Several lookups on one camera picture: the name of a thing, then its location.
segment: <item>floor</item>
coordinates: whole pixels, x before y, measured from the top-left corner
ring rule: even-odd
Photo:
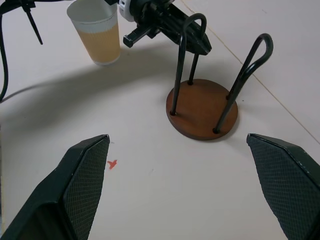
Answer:
[[[305,35],[284,42],[316,23],[313,11],[320,3],[308,3],[175,1],[188,15],[202,12],[208,18],[212,51],[199,59],[196,78],[229,89],[256,37],[268,32],[275,43],[271,59],[240,93],[234,130],[214,142],[186,138],[167,119],[178,49],[163,35],[143,38],[131,49],[122,46],[119,61],[100,68],[66,16],[68,2],[39,3],[32,12],[44,46],[23,11],[8,14],[8,94],[32,90],[0,105],[5,227],[70,146],[109,134],[108,160],[117,165],[106,171],[90,239],[286,239],[264,199],[245,139],[248,133],[283,139],[320,163],[318,43]],[[304,24],[293,21],[298,13]],[[119,26],[121,36],[135,27],[121,18]],[[187,54],[183,79],[192,59]]]

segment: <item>red mark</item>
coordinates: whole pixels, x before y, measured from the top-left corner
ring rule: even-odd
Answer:
[[[110,164],[109,169],[111,170],[111,169],[113,169],[113,168],[114,168],[114,166],[117,164],[117,160],[114,160],[114,161],[107,161],[107,163],[108,163],[108,164]]]

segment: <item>mug tree stand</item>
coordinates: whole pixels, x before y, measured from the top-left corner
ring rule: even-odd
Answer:
[[[205,19],[204,15],[196,14],[198,18],[194,15],[190,18],[194,21]],[[205,22],[204,20],[201,24],[204,30]],[[186,55],[185,29],[188,24],[190,21],[186,20],[181,32],[176,79],[174,89],[166,99],[166,114],[174,128],[186,137],[201,141],[215,140],[229,133],[234,127],[238,118],[236,99],[248,78],[270,58],[274,45],[267,33],[256,39],[230,91],[213,81],[194,79],[198,54],[194,55],[189,80],[181,82]],[[264,55],[249,66],[263,40],[266,45]]]

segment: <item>white paper cup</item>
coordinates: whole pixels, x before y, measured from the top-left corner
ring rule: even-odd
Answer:
[[[91,59],[108,65],[120,56],[117,4],[105,0],[76,0],[66,11]]]

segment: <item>round wooden base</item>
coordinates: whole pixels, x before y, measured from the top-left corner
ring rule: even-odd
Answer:
[[[238,118],[238,106],[235,102],[218,134],[214,127],[227,104],[229,91],[209,80],[195,79],[193,85],[184,81],[180,85],[176,114],[170,114],[174,91],[166,99],[166,114],[171,124],[181,134],[195,140],[214,140],[226,135]]]

